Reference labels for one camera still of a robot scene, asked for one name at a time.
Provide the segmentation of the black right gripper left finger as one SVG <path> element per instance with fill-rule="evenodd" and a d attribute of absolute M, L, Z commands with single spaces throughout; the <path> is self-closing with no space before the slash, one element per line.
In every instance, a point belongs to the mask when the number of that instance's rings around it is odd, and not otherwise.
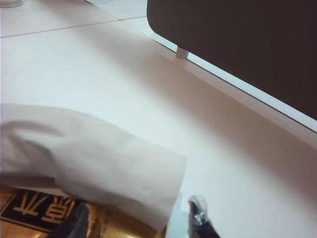
<path fill-rule="evenodd" d="M 51 233 L 51 238 L 86 238 L 89 209 L 81 202 L 70 215 Z"/>

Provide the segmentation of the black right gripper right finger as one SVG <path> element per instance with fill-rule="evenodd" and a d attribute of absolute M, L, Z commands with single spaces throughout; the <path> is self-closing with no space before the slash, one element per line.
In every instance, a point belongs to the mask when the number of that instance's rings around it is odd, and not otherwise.
<path fill-rule="evenodd" d="M 190 212 L 188 215 L 189 238 L 220 238 L 208 217 L 208 205 L 201 195 L 193 195 L 188 199 Z"/>

